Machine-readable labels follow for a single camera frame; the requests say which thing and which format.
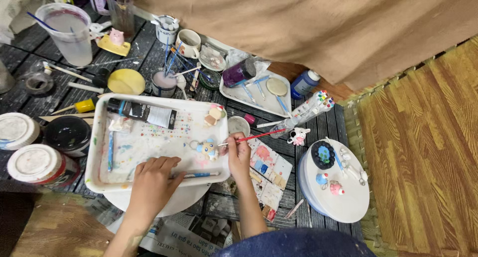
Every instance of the red paintbrush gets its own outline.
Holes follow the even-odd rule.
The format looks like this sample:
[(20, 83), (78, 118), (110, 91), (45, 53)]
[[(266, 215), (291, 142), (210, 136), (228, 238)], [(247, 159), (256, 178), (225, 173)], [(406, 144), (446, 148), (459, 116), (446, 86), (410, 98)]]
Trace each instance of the red paintbrush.
[[(268, 135), (268, 134), (272, 134), (272, 133), (275, 133), (275, 132), (282, 132), (282, 131), (285, 131), (285, 129), (279, 129), (277, 131), (262, 133), (262, 134), (259, 134), (259, 135), (248, 136), (248, 137), (245, 137), (245, 138), (240, 138), (240, 139), (237, 139), (236, 142), (241, 142), (241, 141), (249, 140), (249, 139), (252, 139), (252, 138), (255, 138), (255, 137), (260, 137), (260, 136), (263, 136), (263, 135)], [(227, 145), (227, 143), (219, 144), (218, 146), (224, 146), (224, 145)]]

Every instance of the purple bottle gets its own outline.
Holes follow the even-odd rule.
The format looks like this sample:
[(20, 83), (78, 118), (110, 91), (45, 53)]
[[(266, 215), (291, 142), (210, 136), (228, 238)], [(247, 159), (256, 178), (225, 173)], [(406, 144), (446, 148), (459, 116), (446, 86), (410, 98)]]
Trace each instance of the purple bottle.
[(256, 76), (256, 67), (251, 58), (242, 60), (236, 65), (222, 72), (222, 79), (226, 87), (232, 88)]

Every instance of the beige fabric curtain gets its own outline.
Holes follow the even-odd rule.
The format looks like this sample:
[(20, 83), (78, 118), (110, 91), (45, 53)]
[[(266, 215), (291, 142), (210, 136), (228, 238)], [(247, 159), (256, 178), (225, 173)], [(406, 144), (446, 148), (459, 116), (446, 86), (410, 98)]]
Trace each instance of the beige fabric curtain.
[(360, 89), (478, 33), (478, 0), (135, 0), (185, 28)]

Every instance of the blue paint bottle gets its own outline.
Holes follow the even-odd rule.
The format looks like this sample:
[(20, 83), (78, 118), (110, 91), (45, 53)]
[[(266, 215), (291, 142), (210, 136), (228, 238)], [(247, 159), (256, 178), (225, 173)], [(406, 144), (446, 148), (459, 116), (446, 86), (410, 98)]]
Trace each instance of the blue paint bottle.
[(291, 84), (291, 97), (300, 100), (319, 84), (320, 76), (312, 70), (306, 70)]

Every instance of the ceramic mug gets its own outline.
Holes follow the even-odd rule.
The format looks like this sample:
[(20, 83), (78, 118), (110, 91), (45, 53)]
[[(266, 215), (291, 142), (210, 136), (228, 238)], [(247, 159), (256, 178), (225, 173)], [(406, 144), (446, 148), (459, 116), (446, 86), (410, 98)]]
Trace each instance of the ceramic mug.
[(197, 59), (201, 49), (201, 38), (199, 35), (192, 30), (182, 29), (176, 38), (176, 49), (181, 41), (182, 45), (179, 48), (181, 55), (187, 58)]

